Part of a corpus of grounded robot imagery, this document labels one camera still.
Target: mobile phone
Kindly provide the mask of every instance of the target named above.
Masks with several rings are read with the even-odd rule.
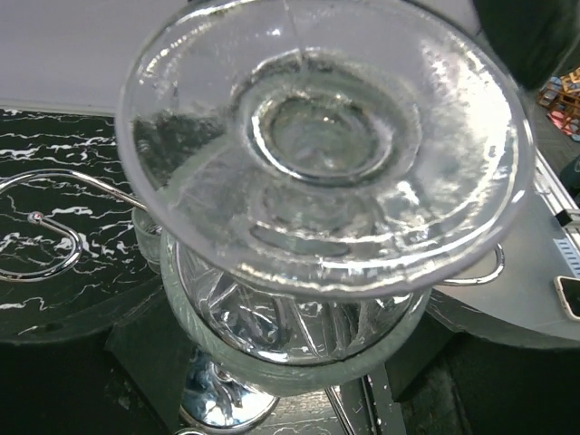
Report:
[[[554,284],[566,315],[580,322],[580,279],[557,276]]]

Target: chrome stand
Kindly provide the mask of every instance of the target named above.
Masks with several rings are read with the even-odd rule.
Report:
[[[30,182],[38,179],[53,179],[53,178],[68,178],[68,179],[75,179],[77,181],[84,182],[89,186],[93,186],[101,191],[108,193],[112,197],[119,199],[121,201],[126,202],[127,204],[131,205],[132,207],[140,210],[141,212],[147,212],[147,208],[141,204],[135,197],[128,195],[117,188],[110,186],[98,179],[90,177],[86,174],[75,170],[69,169],[39,169],[33,170],[29,172],[25,172],[22,174],[18,174],[16,176],[7,178],[0,182],[0,195],[4,194],[8,189],[14,187],[16,185]],[[31,224],[39,225],[41,227],[45,227],[47,229],[52,230],[53,232],[67,237],[71,241],[71,251],[69,255],[58,265],[47,268],[42,271],[33,272],[33,273],[17,273],[17,272],[10,272],[4,269],[0,269],[0,281],[10,282],[10,283],[27,283],[27,282],[38,282],[43,281],[45,279],[58,276],[67,270],[74,267],[77,262],[79,261],[81,254],[82,254],[82,243],[79,234],[74,231],[73,229],[66,227],[50,218],[44,217],[44,215],[38,211],[34,211],[29,214],[28,221]],[[156,230],[148,230],[148,232],[159,238],[161,240],[160,231]],[[159,247],[159,251],[165,249],[164,246],[159,244],[156,240],[155,243],[158,243],[157,246]],[[149,246],[144,246],[143,244],[143,235],[138,233],[138,243],[140,244],[140,250],[143,252],[143,255],[147,258],[147,260],[151,263],[155,263],[156,259],[151,257],[151,249],[150,249],[150,240]],[[481,277],[474,277],[474,278],[462,278],[462,279],[448,279],[441,283],[442,285],[450,285],[450,286],[472,286],[472,285],[484,285],[489,283],[499,277],[499,275],[503,272],[505,268],[505,255],[502,247],[497,245],[495,247],[495,254],[496,254],[496,266],[495,269],[486,276]],[[194,272],[200,272],[200,270],[196,271],[195,267],[190,267],[189,270],[193,270]],[[189,281],[199,279],[203,274],[198,274],[192,276]],[[238,285],[235,282],[231,282],[228,285],[220,287],[220,291],[216,293],[217,286],[213,286],[210,292],[207,294],[208,298],[205,300],[198,301],[198,313],[200,316],[203,316],[204,319],[207,317],[207,320],[211,324],[211,328],[209,332],[206,333],[204,336],[204,340],[207,339],[207,336],[215,333],[213,335],[213,339],[219,341],[223,346],[230,347],[230,348],[237,348],[238,350],[240,347],[246,346],[248,343],[255,345],[258,343],[259,340],[262,340],[260,343],[266,343],[272,351],[271,354],[276,354],[276,352],[294,352],[293,355],[298,355],[296,353],[296,349],[301,350],[301,352],[307,356],[306,359],[311,358],[312,364],[316,362],[316,360],[322,360],[323,358],[333,358],[329,353],[344,353],[346,352],[345,349],[348,349],[349,345],[352,346],[353,343],[358,343],[362,345],[366,337],[360,336],[360,334],[353,331],[352,328],[349,329],[349,319],[347,319],[344,312],[340,311],[340,304],[327,304],[326,305],[326,316],[325,319],[328,321],[323,322],[323,326],[327,326],[328,324],[332,325],[332,335],[333,335],[333,349],[330,349],[328,346],[325,349],[328,354],[323,357],[320,354],[319,346],[316,344],[316,340],[313,338],[313,335],[309,332],[308,322],[309,320],[305,318],[304,314],[301,314],[301,308],[298,307],[296,301],[293,301],[292,298],[284,299],[283,297],[272,297],[269,295],[264,295],[259,292],[250,292],[248,293],[242,285]],[[175,301],[170,301],[173,303],[173,309],[176,311]],[[271,304],[274,307],[274,311],[277,316],[275,318],[275,322],[271,322],[271,319],[268,320],[267,316],[265,317],[264,314],[260,314],[257,311],[258,308],[264,308],[263,305]],[[376,304],[381,306],[381,301],[377,301]],[[246,316],[246,320],[241,322],[246,328],[244,331],[238,330],[236,328],[227,329],[227,327],[221,328],[221,331],[218,328],[218,324],[222,322],[224,319],[218,319],[216,315],[224,315],[229,312],[232,312],[232,308],[230,305],[228,308],[227,304],[234,304],[237,308],[240,306],[246,310],[244,315]],[[369,305],[365,305],[366,303],[360,304],[360,309],[368,309]],[[185,296],[183,293],[183,299],[180,299],[179,302],[179,309],[189,309],[185,316],[189,316],[188,319],[190,320],[191,316],[195,316],[195,310],[192,307],[193,303],[191,300]],[[179,313],[176,312],[176,316],[181,321],[182,326],[184,326],[184,317],[179,317]],[[294,319],[292,324],[288,323],[288,319]],[[248,335],[248,331],[252,332],[252,325],[255,326],[255,332],[258,332],[257,335],[262,334],[257,341],[257,335],[251,336]],[[268,332],[268,327],[274,326],[275,327],[275,338],[271,334],[272,331]],[[377,334],[376,324],[369,324],[371,327],[372,332]],[[326,330],[320,330],[320,324],[314,328],[317,332],[322,332],[323,335],[327,337],[329,336],[329,332]],[[287,334],[288,331],[294,330],[298,332],[294,335],[294,337],[289,337]],[[352,341],[351,344],[347,342],[341,343],[341,339],[350,336]],[[275,343],[281,346],[278,350],[275,349]],[[292,348],[289,346],[289,343],[293,343],[295,346],[297,343],[303,343],[304,346],[301,348]],[[250,358],[247,361],[253,361],[252,358],[255,358],[256,355],[252,355],[252,352],[238,352],[237,355],[242,361],[243,358]],[[251,382],[251,385],[259,384],[259,382]],[[326,393],[328,395],[329,400],[333,404],[334,409],[339,414],[339,417],[344,422],[345,430],[349,435],[354,434],[352,430],[348,430],[348,417],[344,415],[340,415],[340,401],[338,396],[333,390],[330,385],[325,385]],[[192,426],[200,427],[203,431],[207,433],[216,433],[216,434],[234,434],[234,433],[244,433],[250,430],[251,428],[255,427],[262,421],[277,405],[278,399],[275,395],[271,395],[265,392],[261,392],[250,386],[249,384],[242,383],[234,379],[230,376],[227,372],[224,372],[220,365],[217,365],[215,362],[212,362],[209,355],[200,351],[195,351],[192,355],[190,370],[187,378],[187,383],[185,386],[184,396],[182,400],[182,405],[180,409],[181,417]],[[196,431],[195,429],[186,429],[179,432],[179,435],[202,435],[203,432]]]

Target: black marble surface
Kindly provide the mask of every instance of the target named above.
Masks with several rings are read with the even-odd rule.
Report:
[[[0,178],[57,168],[131,191],[117,157],[112,119],[0,111]],[[80,233],[82,258],[73,270],[40,283],[0,282],[0,341],[62,327],[66,318],[154,276],[137,248],[131,207],[71,179],[35,181],[0,198],[0,268],[28,272],[67,255],[66,238],[26,222],[36,210]]]

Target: clear glass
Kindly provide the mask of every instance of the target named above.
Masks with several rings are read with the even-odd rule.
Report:
[[[140,208],[131,211],[131,220],[141,255],[153,272],[160,273],[161,227]]]
[[[270,363],[298,367],[346,361],[379,342],[392,354],[414,327],[408,334],[391,332],[415,324],[426,306],[421,301],[430,295],[412,292],[347,303],[271,295],[240,285],[172,237],[162,240],[197,315],[223,342]]]
[[[531,189],[515,84],[398,0],[191,5],[121,93],[133,189],[181,243],[257,289],[429,288],[478,261]]]

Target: metal frame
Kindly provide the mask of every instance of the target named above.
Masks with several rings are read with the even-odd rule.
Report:
[[[139,200],[133,197],[132,195],[128,195],[125,192],[115,188],[114,186],[111,186],[103,181],[100,181],[99,179],[96,179],[95,177],[91,177],[82,172],[79,172],[78,170],[73,169],[37,169],[22,172],[20,174],[14,175],[0,182],[0,196],[6,193],[8,189],[18,186],[20,184],[29,181],[35,181],[38,179],[54,179],[54,178],[75,179],[77,181],[81,181],[84,184],[97,188],[116,199],[126,202],[127,204],[135,208],[140,208],[141,210],[147,212],[147,208],[145,207],[145,205],[139,202]],[[67,270],[71,269],[72,267],[74,267],[74,265],[78,263],[79,259],[81,258],[82,241],[81,237],[74,229],[67,227],[63,224],[59,224],[58,222],[48,217],[45,217],[39,211],[34,211],[30,213],[28,215],[28,221],[31,224],[45,227],[47,229],[52,230],[55,233],[67,237],[71,241],[72,249],[69,255],[59,264],[38,272],[17,273],[0,268],[0,281],[5,281],[9,283],[32,283],[43,281],[44,279],[58,276],[66,272]],[[448,279],[443,281],[440,285],[473,286],[486,284],[498,279],[498,277],[501,275],[504,268],[506,267],[506,256],[504,254],[504,250],[501,245],[496,246],[495,252],[496,252],[496,267],[490,274],[473,278]]]
[[[547,207],[555,216],[562,210],[578,209],[574,200],[560,183],[558,176],[547,164],[542,153],[536,151],[536,177],[534,180],[536,192],[544,199]],[[570,244],[580,254],[580,229],[576,227],[562,228]]]

